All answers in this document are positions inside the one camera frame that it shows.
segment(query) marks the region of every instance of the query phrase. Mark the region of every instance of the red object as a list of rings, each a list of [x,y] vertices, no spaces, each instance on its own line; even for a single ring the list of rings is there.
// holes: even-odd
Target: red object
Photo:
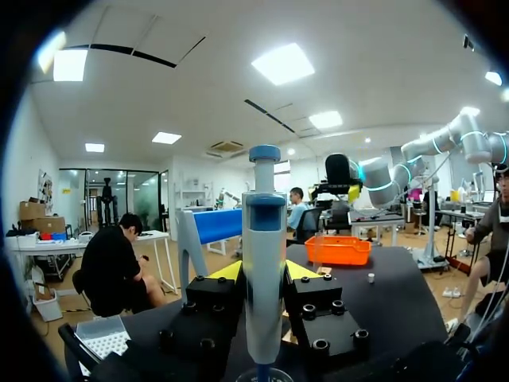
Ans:
[[[312,263],[364,265],[369,259],[371,243],[352,236],[319,236],[317,247],[313,236],[305,242],[308,260]]]

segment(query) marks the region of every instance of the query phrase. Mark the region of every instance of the glass wall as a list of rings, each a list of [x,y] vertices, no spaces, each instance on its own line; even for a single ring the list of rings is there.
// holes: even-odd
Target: glass wall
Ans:
[[[126,212],[140,216],[144,230],[162,231],[159,200],[161,194],[162,204],[167,211],[167,178],[167,172],[159,180],[159,174],[150,171],[60,170],[57,213],[65,217],[66,224],[72,225],[73,232],[97,232],[99,217],[103,226],[115,225]],[[99,214],[98,197],[107,196],[104,194],[107,185],[111,188],[111,201],[107,205],[100,203]],[[114,214],[114,200],[117,214]]]
[[[158,173],[142,171],[127,173],[127,206],[130,212],[140,217],[144,231],[162,230],[159,217],[158,178]]]

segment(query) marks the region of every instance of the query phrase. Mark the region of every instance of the floor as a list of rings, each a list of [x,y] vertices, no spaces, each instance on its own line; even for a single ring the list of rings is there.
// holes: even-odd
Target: floor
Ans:
[[[384,246],[390,246],[390,232],[384,232],[382,239],[380,240]],[[445,252],[445,245],[447,242],[447,228],[441,228],[439,232],[436,233],[435,243],[437,245],[437,249],[439,253],[443,254]],[[399,232],[398,233],[398,245],[403,247],[413,247],[413,248],[423,248],[426,244],[428,236],[416,236],[413,233]],[[233,239],[227,242],[227,255],[222,256],[216,253],[211,253],[206,251],[204,247],[204,257],[206,259],[206,263],[210,272],[218,271],[219,269],[227,266],[228,264],[236,261],[235,258],[232,258],[234,254],[235,248],[237,246],[238,240]],[[456,237],[453,253],[457,253],[461,249],[465,249],[466,241],[464,239]],[[485,255],[488,252],[489,243],[481,244],[480,249],[480,257]],[[159,243],[158,251],[160,254],[160,261],[163,270],[163,278],[165,280],[170,280],[169,277],[169,269],[167,266],[167,261],[165,256],[162,255],[165,253],[164,244],[162,242]],[[170,251],[170,259],[173,265],[173,273],[175,275],[175,281],[177,286],[180,286],[180,278],[178,272],[178,262],[177,262],[177,243],[171,242],[169,243],[169,251]],[[150,258],[149,261],[149,270],[153,275],[158,275],[157,273],[157,265],[153,254],[153,245],[152,244],[138,244],[135,246],[135,252],[137,255],[147,255]],[[463,258],[466,263],[470,263],[470,258]],[[65,290],[72,289],[72,280],[71,275],[74,270],[80,268],[81,259],[77,259],[72,268],[66,274],[64,281],[62,283],[55,283],[51,285],[51,287],[55,287],[57,290]],[[194,277],[194,270],[190,267],[189,276]],[[452,318],[457,318],[459,315],[459,309],[461,307],[462,298],[444,298],[442,297],[442,292],[446,287],[453,289],[454,287],[460,288],[460,290],[464,290],[466,287],[467,276],[456,270],[449,270],[445,272],[440,271],[427,271],[423,273],[426,282],[429,285],[433,296],[437,300],[437,304],[440,307],[442,317],[444,321],[448,321]],[[472,304],[474,306],[477,301],[480,301],[484,295],[488,292],[488,289],[483,289],[480,286],[480,289],[476,295],[476,300]],[[180,298],[179,295],[174,294],[173,292],[169,292],[166,295],[166,300],[168,302],[175,301]],[[72,296],[63,296],[60,299],[60,308],[62,310],[79,310],[86,309],[87,305],[85,301],[76,295]],[[42,321],[41,317],[37,312],[32,313],[33,324],[37,327],[42,336],[44,336],[46,343],[49,348],[53,351],[57,360],[65,367],[64,363],[64,344],[60,337],[58,336],[58,327],[65,322],[70,324],[77,324],[78,322],[88,321],[92,319],[92,313],[90,311],[85,312],[73,312],[73,313],[64,313],[63,318],[60,320],[45,323]]]

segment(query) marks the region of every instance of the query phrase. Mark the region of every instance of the person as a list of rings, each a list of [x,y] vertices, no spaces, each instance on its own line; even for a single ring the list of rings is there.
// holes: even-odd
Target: person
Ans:
[[[308,209],[308,205],[302,201],[303,197],[304,193],[300,187],[293,187],[289,191],[289,199],[294,206],[292,208],[292,213],[288,217],[287,225],[293,230],[297,229],[301,221],[302,213]]]
[[[422,207],[426,212],[426,214],[422,217],[422,225],[429,226],[429,191],[425,192],[422,204]],[[438,206],[438,193],[435,191],[435,221],[433,222],[435,231],[440,229],[440,220],[442,219],[442,214],[438,211],[440,211],[440,207]]]
[[[470,272],[460,311],[461,320],[467,316],[479,281],[485,287],[491,281],[498,281],[502,272],[501,282],[507,284],[509,278],[509,265],[504,266],[509,244],[509,223],[500,223],[499,216],[501,211],[509,209],[509,171],[497,173],[495,177],[500,190],[500,198],[493,202],[477,226],[471,227],[465,232],[465,237],[470,244],[480,243],[486,235],[492,232],[492,247],[485,257],[476,262]]]
[[[111,316],[124,309],[136,313],[165,304],[157,280],[142,270],[146,258],[138,262],[134,255],[132,243],[141,232],[140,218],[126,213],[118,226],[101,229],[88,243],[81,271],[85,294],[98,315]]]

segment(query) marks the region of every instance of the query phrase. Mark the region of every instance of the square ceiling light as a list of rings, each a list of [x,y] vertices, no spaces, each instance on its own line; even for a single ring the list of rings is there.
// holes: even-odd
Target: square ceiling light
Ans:
[[[251,62],[251,65],[274,85],[286,84],[315,72],[308,57],[295,43],[271,50]]]
[[[103,153],[104,145],[102,143],[85,143],[85,150],[88,153]]]
[[[60,50],[55,54],[54,81],[83,81],[88,50]]]
[[[182,135],[163,133],[162,131],[159,131],[156,134],[156,136],[153,137],[152,142],[155,142],[155,143],[164,143],[166,145],[173,145],[180,138],[182,138]]]
[[[328,129],[343,124],[343,119],[338,111],[326,111],[325,113],[311,115],[309,121],[317,129]]]

